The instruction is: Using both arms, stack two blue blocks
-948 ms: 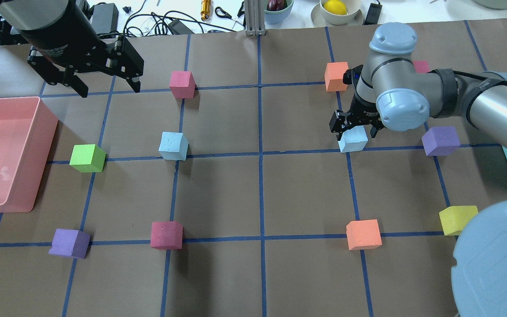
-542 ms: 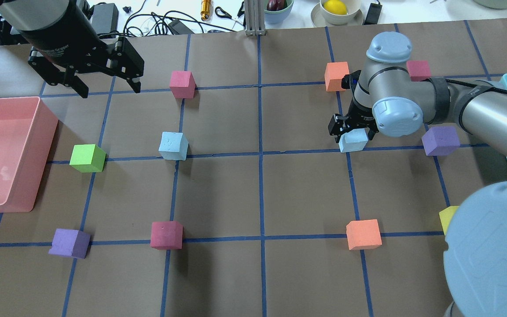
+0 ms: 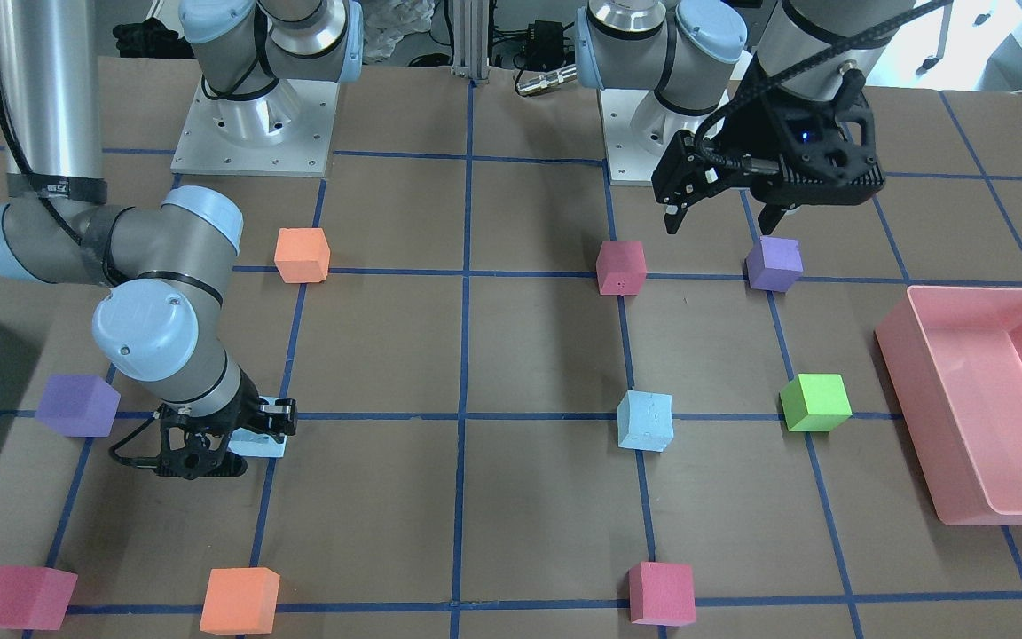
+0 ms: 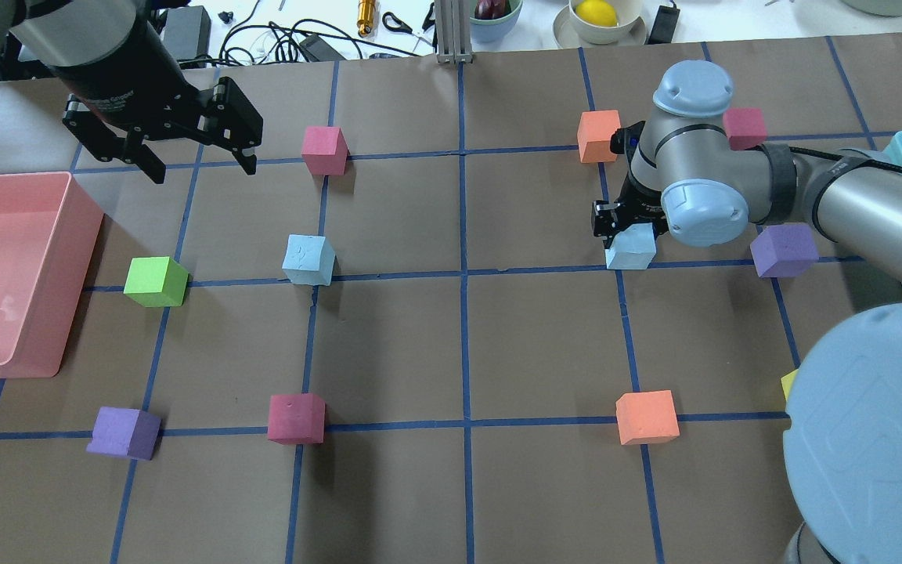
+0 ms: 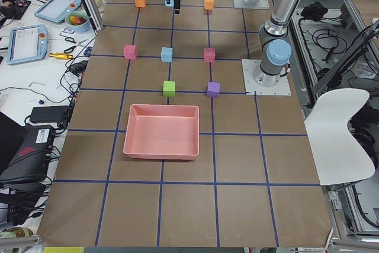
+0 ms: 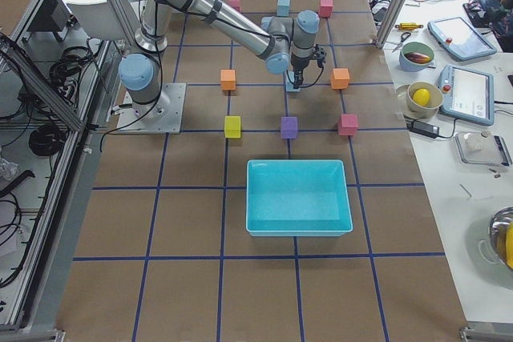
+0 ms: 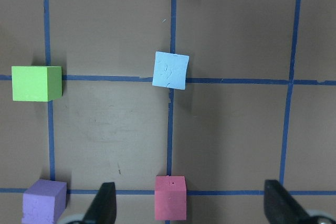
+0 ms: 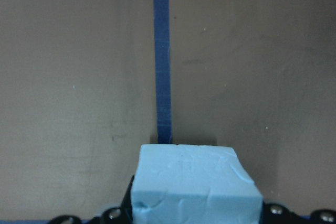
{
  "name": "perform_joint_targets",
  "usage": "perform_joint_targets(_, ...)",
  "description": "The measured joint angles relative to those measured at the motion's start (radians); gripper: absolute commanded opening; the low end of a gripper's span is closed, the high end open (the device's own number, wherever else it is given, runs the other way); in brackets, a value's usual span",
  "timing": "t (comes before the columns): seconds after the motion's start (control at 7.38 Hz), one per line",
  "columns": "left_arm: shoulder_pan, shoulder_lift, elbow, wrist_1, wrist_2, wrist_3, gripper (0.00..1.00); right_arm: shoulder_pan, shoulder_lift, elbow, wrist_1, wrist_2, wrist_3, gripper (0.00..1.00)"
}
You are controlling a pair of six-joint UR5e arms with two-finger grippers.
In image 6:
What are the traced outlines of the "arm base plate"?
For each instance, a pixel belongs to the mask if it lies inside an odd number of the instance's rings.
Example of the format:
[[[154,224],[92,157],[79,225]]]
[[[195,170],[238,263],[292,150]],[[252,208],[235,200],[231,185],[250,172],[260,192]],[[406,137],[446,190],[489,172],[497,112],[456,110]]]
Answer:
[[[163,85],[160,100],[148,115],[143,115],[139,106],[122,109],[119,113],[117,128],[130,134],[179,134],[186,95],[184,82],[166,82]]]

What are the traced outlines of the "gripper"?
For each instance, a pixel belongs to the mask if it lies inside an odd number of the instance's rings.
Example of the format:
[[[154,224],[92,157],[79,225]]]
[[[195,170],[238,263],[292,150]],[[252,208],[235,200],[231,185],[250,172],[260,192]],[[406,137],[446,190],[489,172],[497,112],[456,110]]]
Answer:
[[[291,65],[294,71],[293,88],[301,88],[302,71],[309,66],[311,61],[315,61],[317,63],[317,67],[323,69],[325,66],[325,60],[325,49],[318,44],[306,49],[292,46]]]

